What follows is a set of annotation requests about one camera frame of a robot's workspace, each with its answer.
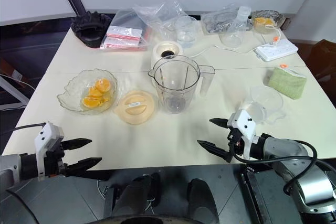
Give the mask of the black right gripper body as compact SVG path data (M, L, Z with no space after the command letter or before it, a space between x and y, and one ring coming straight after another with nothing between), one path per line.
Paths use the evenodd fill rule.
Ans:
M243 134L239 129L233 127L229 127L228 129L230 130L227 137L229 145L228 159L232 159L233 153L239 156L243 155L245 143L242 139Z

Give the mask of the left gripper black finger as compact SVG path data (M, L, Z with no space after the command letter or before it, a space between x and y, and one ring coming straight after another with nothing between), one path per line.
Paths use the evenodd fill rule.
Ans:
M90 157L82 159L75 164L67 165L65 169L65 176L83 175L88 169L96 166L102 161L102 157Z
M66 150L75 150L75 149L81 148L91 142L92 140L87 139L87 138L76 138L72 140L62 141L60 145L61 145L61 149L66 151Z

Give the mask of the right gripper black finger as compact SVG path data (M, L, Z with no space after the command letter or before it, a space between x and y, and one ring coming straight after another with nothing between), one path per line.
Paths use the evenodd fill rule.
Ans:
M209 153L218 156L225 160L227 163L230 163L232 161L232 154L224 149L221 149L217 147L215 144L208 142L208 141L203 141L203 140L197 140L197 143L207 150Z
M228 126L228 119L222 119L222 118L212 118L209 120L210 122L214 123L215 125L229 129L230 126Z

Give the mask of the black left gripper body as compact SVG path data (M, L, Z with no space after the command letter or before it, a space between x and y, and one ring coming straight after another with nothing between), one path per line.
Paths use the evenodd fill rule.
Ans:
M45 176L53 177L56 175L68 176L68 165L62 161L65 156L65 150L69 149L69 141L62 141L54 144L51 149L46 152L44 158Z

